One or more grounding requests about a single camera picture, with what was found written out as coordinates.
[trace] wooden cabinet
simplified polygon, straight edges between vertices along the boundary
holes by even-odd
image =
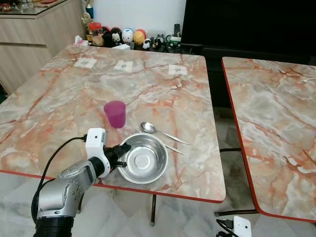
[[[82,13],[81,0],[66,0],[37,15],[0,15],[0,83],[8,94],[83,37]]]

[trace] stainless steel bowl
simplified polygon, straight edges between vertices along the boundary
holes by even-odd
[[[120,174],[135,184],[148,184],[160,178],[168,165],[168,152],[157,137],[147,133],[136,133],[122,141],[132,146],[120,158],[127,167],[119,167]]]

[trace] purple cup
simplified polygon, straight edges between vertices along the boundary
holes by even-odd
[[[126,105],[122,101],[111,101],[104,106],[104,112],[108,117],[110,125],[121,128],[125,124]]]

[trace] paper note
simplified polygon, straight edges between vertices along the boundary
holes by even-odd
[[[131,72],[133,67],[133,61],[123,61],[119,60],[118,63],[114,66],[115,70],[121,70],[126,72]]]
[[[79,58],[74,64],[75,67],[92,68],[97,60],[94,58]]]
[[[187,68],[180,65],[169,65],[169,75],[187,75]]]

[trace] black cord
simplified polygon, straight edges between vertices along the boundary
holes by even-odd
[[[241,152],[241,148],[222,148],[219,152]]]
[[[234,232],[232,232],[231,230],[229,230],[228,228],[226,228],[226,226],[223,225],[223,223],[225,222],[224,220],[219,220],[216,219],[216,222],[220,225],[220,227],[222,227],[225,231],[227,231],[228,233],[232,234],[235,237],[239,237],[238,235],[236,235]]]
[[[32,199],[32,205],[31,205],[31,214],[32,214],[32,219],[34,221],[34,223],[36,224],[36,221],[37,221],[37,215],[38,215],[38,208],[39,208],[39,195],[40,195],[40,191],[41,189],[44,187],[45,184],[47,184],[48,182],[50,181],[53,181],[52,180],[48,180],[47,182],[44,182],[44,179],[45,179],[45,176],[46,176],[46,172],[48,170],[48,167],[50,165],[50,163],[52,162],[52,160],[54,159],[54,157],[57,155],[57,153],[65,146],[67,145],[68,143],[70,143],[71,141],[74,141],[74,140],[83,140],[83,141],[86,141],[87,139],[87,135],[84,135],[83,137],[73,137],[71,139],[69,139],[68,141],[64,142],[63,145],[61,145],[55,152],[54,154],[49,158],[47,164],[46,164],[46,167],[44,169],[44,172],[43,172],[43,175],[41,176],[41,179],[40,179],[40,182],[39,182],[39,185],[38,185],[38,189],[36,190],[34,196],[33,196],[33,199]]]

